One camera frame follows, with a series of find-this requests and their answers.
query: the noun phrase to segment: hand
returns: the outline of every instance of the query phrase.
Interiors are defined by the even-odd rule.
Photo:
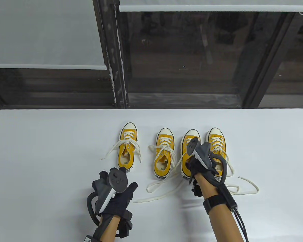
[[[127,170],[124,167],[119,168],[120,171],[126,174]],[[108,173],[106,171],[100,172],[100,179],[103,179],[105,184],[107,183]],[[137,189],[138,184],[136,182],[131,183],[123,193],[116,193],[115,197],[110,200],[104,211],[101,213],[114,216],[123,217],[129,202],[133,198],[133,193]]]
[[[206,180],[208,179],[215,180],[214,175],[219,174],[215,170],[216,163],[214,161],[212,162],[212,168],[210,170],[205,168],[201,164],[201,162],[198,159],[196,159],[194,156],[190,159],[190,162],[187,162],[185,165],[191,171],[191,178],[189,184],[192,182],[194,176],[198,173],[202,174]]]

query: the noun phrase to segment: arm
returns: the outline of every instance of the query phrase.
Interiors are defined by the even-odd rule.
[[[200,173],[196,174],[204,199],[218,195],[216,188],[211,185]],[[217,205],[209,212],[211,226],[218,242],[243,242],[238,226],[232,213],[225,204]]]
[[[101,242],[114,242],[119,222],[120,222],[119,216],[114,216],[112,218],[107,229],[102,234],[102,237],[100,239]]]

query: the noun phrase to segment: white shoelace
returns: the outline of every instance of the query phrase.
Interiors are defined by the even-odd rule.
[[[229,157],[228,157],[227,153],[223,150],[223,138],[220,138],[220,137],[212,137],[212,138],[211,138],[211,143],[213,143],[213,142],[214,142],[214,144],[212,145],[212,146],[214,147],[213,150],[217,150],[217,151],[219,151],[219,152],[222,151],[222,153],[224,153],[224,154],[226,155],[226,161],[227,161],[227,164],[228,164],[228,166],[229,166],[229,168],[230,168],[230,170],[231,170],[231,174],[229,174],[229,175],[227,175],[227,176],[233,176],[233,174],[235,173],[235,170],[234,170],[234,168],[232,167],[232,165],[231,165],[231,163],[230,163],[230,161],[229,161]],[[233,184],[225,184],[228,188],[236,188],[236,189],[237,189],[236,192],[229,190],[229,192],[230,192],[232,195],[248,195],[248,194],[256,194],[256,193],[259,192],[259,188],[258,188],[252,181],[250,181],[250,180],[247,179],[247,178],[243,178],[243,177],[241,177],[241,176],[238,176],[238,178],[239,178],[239,179],[242,179],[242,180],[244,180],[244,181],[247,181],[247,182],[249,182],[250,184],[252,184],[253,187],[256,189],[256,191],[253,191],[253,192],[239,192],[239,189],[240,189],[239,186],[233,185]]]
[[[175,169],[176,169],[176,165],[175,165],[176,155],[175,155],[174,150],[171,148],[171,138],[168,138],[168,137],[161,137],[159,145],[150,145],[149,148],[151,150],[155,150],[157,148],[161,149],[157,153],[156,158],[153,161],[153,163],[156,162],[157,158],[161,155],[161,153],[164,150],[167,151],[167,152],[169,152],[170,156],[171,156],[171,167],[170,167],[171,170],[168,173],[168,176],[164,180],[162,180],[162,181],[153,182],[153,183],[151,183],[151,184],[148,185],[148,187],[147,187],[146,190],[147,190],[148,193],[152,193],[152,192],[156,191],[157,188],[159,188],[159,186],[161,184],[163,184],[164,182],[167,182],[167,181],[171,180],[172,178],[174,178],[177,175],[177,174],[172,175],[172,172],[175,171]]]
[[[250,184],[252,184],[252,186],[256,189],[256,191],[252,191],[252,192],[239,192],[239,190],[240,190],[239,186],[237,186],[237,185],[230,185],[230,184],[225,183],[226,187],[228,187],[228,188],[236,188],[237,189],[236,192],[229,190],[230,194],[232,194],[232,195],[250,195],[250,194],[256,194],[256,193],[259,192],[259,187],[257,187],[255,185],[255,183],[253,183],[249,179],[241,177],[241,176],[238,176],[238,178],[242,179],[242,180],[244,180],[246,182],[249,182]]]
[[[105,158],[107,158],[110,153],[116,149],[117,147],[119,147],[122,144],[132,144],[135,147],[135,152],[137,154],[139,154],[139,159],[140,159],[140,163],[141,163],[141,155],[140,155],[140,148],[139,148],[139,144],[133,140],[132,138],[134,137],[134,132],[133,131],[125,131],[123,133],[124,138],[119,140],[112,148],[111,150],[105,155],[104,158],[100,159],[100,160],[104,160]]]
[[[229,174],[229,175],[227,174],[227,176],[233,176],[233,174],[235,173],[235,170],[232,167],[232,165],[230,164],[229,157],[228,157],[227,153],[223,150],[223,138],[212,137],[211,138],[211,143],[213,143],[213,142],[214,142],[214,144],[212,146],[214,148],[213,148],[212,151],[214,151],[214,150],[219,151],[219,152],[222,151],[222,153],[225,154],[225,156],[226,156],[225,160],[227,161],[227,164],[228,164],[228,166],[229,166],[229,168],[231,170],[231,174]]]
[[[177,192],[185,182],[187,182],[187,181],[182,180],[174,190],[171,190],[170,192],[168,192],[164,195],[161,195],[161,196],[158,196],[158,197],[146,198],[146,199],[139,199],[137,201],[134,201],[133,203],[147,203],[147,202],[156,201],[156,200],[162,199],[164,197],[167,197],[169,195],[172,195],[175,192]]]

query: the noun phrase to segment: white roller blind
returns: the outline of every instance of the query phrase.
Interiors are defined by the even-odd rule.
[[[120,0],[119,8],[123,12],[302,12],[303,0]]]
[[[0,68],[106,70],[92,0],[0,0]]]

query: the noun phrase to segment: wrist strap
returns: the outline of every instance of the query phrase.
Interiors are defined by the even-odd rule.
[[[227,204],[225,197],[222,194],[214,195],[212,197],[208,197],[204,200],[203,206],[206,209],[207,214],[209,214],[210,210],[220,204]]]

